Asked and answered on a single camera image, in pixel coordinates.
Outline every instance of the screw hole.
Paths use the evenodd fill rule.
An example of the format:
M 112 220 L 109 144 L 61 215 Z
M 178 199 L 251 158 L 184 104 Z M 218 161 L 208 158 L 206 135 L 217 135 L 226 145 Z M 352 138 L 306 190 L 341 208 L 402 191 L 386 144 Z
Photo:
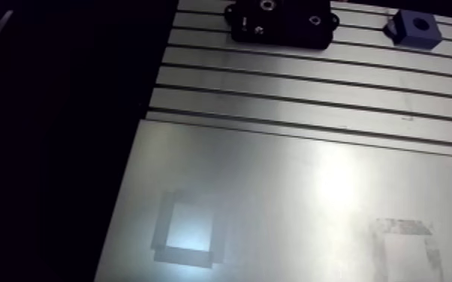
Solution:
M 275 9 L 275 2 L 273 0 L 261 0 L 260 2 L 261 9 L 265 11 L 273 11 Z
M 426 20 L 421 18 L 415 18 L 414 19 L 414 26 L 420 30 L 428 30 L 429 29 L 429 23 L 427 23 Z

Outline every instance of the blue block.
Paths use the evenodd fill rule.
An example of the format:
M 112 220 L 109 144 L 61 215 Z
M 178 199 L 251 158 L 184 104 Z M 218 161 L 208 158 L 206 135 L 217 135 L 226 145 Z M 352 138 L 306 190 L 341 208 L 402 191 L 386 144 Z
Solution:
M 441 32 L 435 17 L 429 13 L 399 10 L 394 16 L 395 44 L 432 49 L 441 42 Z

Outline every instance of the metal plate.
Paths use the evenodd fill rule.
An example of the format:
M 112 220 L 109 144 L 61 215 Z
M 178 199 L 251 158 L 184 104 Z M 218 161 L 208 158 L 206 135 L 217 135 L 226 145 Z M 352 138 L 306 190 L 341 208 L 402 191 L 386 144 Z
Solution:
M 152 235 L 174 191 L 221 199 L 222 262 L 158 261 Z M 417 277 L 397 257 L 434 273 L 435 254 L 452 281 L 452 157 L 142 121 L 96 281 L 387 282 Z

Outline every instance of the black surface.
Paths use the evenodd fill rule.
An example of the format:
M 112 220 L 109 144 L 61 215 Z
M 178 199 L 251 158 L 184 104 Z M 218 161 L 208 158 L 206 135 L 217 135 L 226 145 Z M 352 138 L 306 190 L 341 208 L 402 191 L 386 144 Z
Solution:
M 363 3 L 452 16 L 452 1 Z M 175 7 L 0 0 L 0 17 L 15 10 L 0 37 L 0 276 L 93 280 Z

